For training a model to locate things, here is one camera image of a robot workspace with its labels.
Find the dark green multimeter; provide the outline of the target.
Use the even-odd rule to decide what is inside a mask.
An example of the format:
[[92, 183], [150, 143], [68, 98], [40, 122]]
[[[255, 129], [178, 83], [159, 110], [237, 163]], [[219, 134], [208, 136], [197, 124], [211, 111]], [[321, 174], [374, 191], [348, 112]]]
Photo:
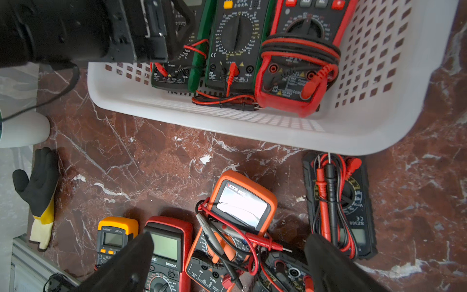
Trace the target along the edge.
[[153, 63], [151, 84], [160, 90], [195, 93], [206, 73], [216, 1], [185, 1], [195, 16], [195, 29], [181, 54], [171, 62]]
[[259, 109], [254, 96], [260, 48], [271, 30], [276, 1], [219, 1], [196, 105], [241, 111]]

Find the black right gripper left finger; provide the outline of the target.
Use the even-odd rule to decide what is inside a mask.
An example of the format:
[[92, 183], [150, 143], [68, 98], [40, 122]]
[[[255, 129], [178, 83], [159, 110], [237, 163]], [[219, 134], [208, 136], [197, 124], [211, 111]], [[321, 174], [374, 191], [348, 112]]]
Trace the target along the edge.
[[106, 264], [74, 288], [76, 292], [142, 292], [154, 244], [146, 232], [138, 235]]

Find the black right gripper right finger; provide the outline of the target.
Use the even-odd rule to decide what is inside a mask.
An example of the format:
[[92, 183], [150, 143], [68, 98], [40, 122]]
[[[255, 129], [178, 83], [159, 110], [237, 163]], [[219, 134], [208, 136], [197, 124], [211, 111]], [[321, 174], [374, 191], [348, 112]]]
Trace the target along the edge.
[[307, 238], [304, 253], [315, 292], [387, 290], [320, 235], [311, 234]]

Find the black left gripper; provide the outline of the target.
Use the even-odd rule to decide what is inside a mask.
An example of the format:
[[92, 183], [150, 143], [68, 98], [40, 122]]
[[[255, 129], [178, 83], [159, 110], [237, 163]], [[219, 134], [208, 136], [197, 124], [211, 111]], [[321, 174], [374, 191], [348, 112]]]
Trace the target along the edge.
[[151, 1], [1, 1], [1, 67], [26, 63], [165, 62]]

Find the orange Victor multimeter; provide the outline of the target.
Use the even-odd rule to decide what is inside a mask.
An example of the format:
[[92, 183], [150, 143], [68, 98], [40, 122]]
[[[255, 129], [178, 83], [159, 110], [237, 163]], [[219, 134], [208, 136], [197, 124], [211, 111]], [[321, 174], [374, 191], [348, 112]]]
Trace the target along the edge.
[[197, 203], [200, 230], [185, 264], [187, 275], [207, 292], [243, 289], [240, 276], [260, 272], [260, 249], [285, 251], [269, 235], [276, 196], [246, 176], [225, 171], [211, 196]]

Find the large red Aneng multimeter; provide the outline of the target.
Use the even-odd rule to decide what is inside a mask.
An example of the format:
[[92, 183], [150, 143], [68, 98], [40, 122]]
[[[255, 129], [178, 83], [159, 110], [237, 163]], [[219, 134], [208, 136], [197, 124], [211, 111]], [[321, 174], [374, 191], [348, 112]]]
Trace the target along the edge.
[[193, 226], [165, 216], [148, 219], [144, 232], [153, 241], [152, 259], [144, 290], [146, 292], [189, 292], [191, 279], [185, 264], [192, 246]]

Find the small red multimeter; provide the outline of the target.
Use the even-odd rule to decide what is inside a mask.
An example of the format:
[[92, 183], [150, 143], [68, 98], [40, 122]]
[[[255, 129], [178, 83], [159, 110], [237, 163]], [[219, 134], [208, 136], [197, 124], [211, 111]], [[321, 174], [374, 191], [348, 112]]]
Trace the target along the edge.
[[278, 1], [270, 35], [261, 44], [255, 98], [306, 118], [339, 75], [340, 43], [357, 1]]

